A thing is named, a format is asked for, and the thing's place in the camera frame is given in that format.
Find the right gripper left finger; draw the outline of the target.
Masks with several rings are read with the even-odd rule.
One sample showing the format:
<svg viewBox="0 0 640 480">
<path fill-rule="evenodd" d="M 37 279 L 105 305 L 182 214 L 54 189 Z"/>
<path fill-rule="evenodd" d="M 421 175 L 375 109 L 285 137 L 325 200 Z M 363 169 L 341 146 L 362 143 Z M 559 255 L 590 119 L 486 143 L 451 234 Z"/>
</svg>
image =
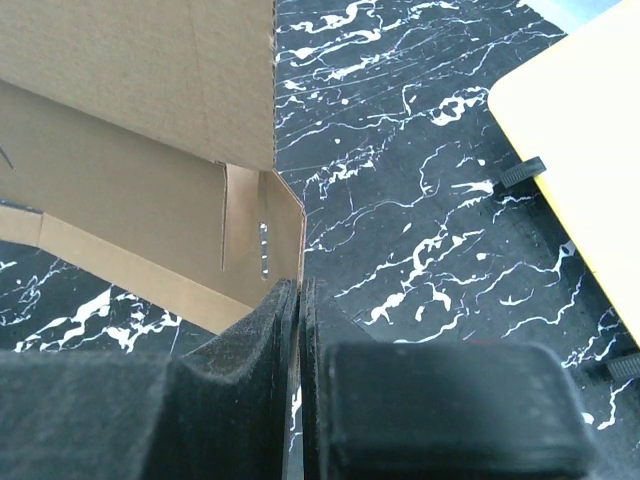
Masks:
<svg viewBox="0 0 640 480">
<path fill-rule="evenodd" d="M 1 355 L 5 479 L 280 479 L 298 291 L 191 352 Z"/>
</svg>

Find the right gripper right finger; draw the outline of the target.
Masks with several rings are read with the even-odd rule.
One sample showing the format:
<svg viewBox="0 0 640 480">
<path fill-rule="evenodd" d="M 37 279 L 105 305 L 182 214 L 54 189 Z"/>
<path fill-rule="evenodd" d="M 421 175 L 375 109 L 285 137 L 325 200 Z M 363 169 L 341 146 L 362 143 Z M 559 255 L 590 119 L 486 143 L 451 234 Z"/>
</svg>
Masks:
<svg viewBox="0 0 640 480">
<path fill-rule="evenodd" d="M 300 290 L 308 479 L 586 479 L 597 448 L 571 376 L 536 343 L 373 339 Z"/>
</svg>

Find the brown cardboard box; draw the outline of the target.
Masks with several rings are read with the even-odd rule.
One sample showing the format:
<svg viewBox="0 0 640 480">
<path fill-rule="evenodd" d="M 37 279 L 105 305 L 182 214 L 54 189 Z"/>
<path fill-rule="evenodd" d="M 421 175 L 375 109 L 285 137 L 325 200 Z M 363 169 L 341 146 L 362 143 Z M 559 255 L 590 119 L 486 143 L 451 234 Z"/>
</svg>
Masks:
<svg viewBox="0 0 640 480">
<path fill-rule="evenodd" d="M 5 1 L 1 237 L 219 333 L 295 296 L 271 1 Z"/>
</svg>

